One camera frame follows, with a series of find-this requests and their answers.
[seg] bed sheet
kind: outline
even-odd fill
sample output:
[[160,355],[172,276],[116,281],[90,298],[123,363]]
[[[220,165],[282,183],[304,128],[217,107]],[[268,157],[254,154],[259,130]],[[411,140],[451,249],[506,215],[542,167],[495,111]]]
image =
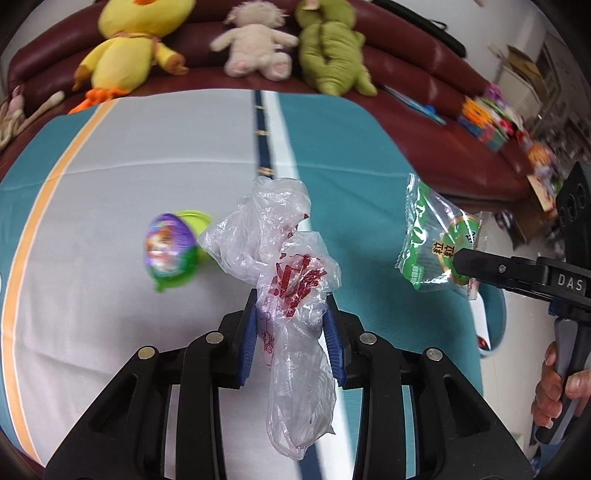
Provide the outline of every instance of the bed sheet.
[[[243,308],[251,287],[213,261],[189,285],[156,293],[142,245],[160,213],[223,218],[261,173],[307,185],[308,227],[320,231],[343,272],[340,309],[399,348],[442,348],[481,390],[467,300],[418,293],[394,266],[411,172],[370,114],[329,96],[200,90],[54,119],[0,183],[0,427],[45,465],[138,348],[184,347]],[[336,435],[294,462],[267,439],[268,379],[257,348],[246,386],[220,394],[228,478],[350,477],[361,393],[337,392]],[[169,431],[173,478],[173,420]]]

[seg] orange duck feet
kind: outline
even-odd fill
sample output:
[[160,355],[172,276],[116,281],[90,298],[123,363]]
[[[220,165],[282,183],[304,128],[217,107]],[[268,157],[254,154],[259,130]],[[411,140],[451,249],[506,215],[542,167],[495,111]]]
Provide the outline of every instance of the orange duck feet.
[[112,88],[111,90],[93,88],[92,90],[88,90],[88,92],[86,92],[85,100],[80,105],[75,106],[72,110],[70,110],[68,115],[70,115],[70,113],[81,112],[82,110],[99,105],[100,103],[109,102],[110,100],[113,100],[117,97],[125,96],[128,93],[129,91],[118,88]]

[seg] toy egg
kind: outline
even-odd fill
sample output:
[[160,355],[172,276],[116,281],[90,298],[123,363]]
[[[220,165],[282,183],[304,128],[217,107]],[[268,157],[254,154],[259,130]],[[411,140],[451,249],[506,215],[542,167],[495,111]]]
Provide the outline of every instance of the toy egg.
[[165,213],[150,224],[144,261],[156,282],[156,291],[191,280],[202,256],[196,239],[210,222],[211,218],[202,212],[185,210]]

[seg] plastic bag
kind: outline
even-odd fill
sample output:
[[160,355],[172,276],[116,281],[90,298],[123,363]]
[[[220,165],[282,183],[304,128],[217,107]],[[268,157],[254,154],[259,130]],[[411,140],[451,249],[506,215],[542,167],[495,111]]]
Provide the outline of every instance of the plastic bag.
[[198,239],[224,271],[256,285],[258,334],[271,367],[267,433],[278,452],[295,460],[333,433],[336,402],[318,339],[340,268],[318,232],[297,231],[309,212],[302,182],[258,177],[238,208]]
[[287,236],[308,218],[310,206],[308,190],[299,180],[257,177],[252,193],[198,242],[224,272],[256,285]]
[[[432,291],[467,286],[470,278],[456,272],[453,256],[462,248],[478,247],[482,215],[460,210],[411,174],[406,220],[407,236],[396,266],[414,288]],[[467,288],[464,291],[473,296]]]

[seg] plush bunny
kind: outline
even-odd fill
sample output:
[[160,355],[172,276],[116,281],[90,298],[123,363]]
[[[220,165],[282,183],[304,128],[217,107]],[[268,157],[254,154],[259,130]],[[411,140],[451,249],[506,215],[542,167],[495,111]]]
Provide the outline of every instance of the plush bunny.
[[230,58],[224,70],[230,77],[242,77],[259,70],[273,81],[288,79],[291,75],[291,57],[276,51],[282,47],[295,47],[298,38],[273,30],[285,25],[286,15],[270,2],[254,0],[234,7],[225,24],[237,28],[228,30],[213,40],[212,51],[230,48]]
[[31,123],[48,110],[59,105],[64,100],[64,92],[54,93],[29,118],[25,117],[25,97],[22,85],[12,91],[11,100],[0,106],[0,151],[4,149],[17,135],[20,135]]

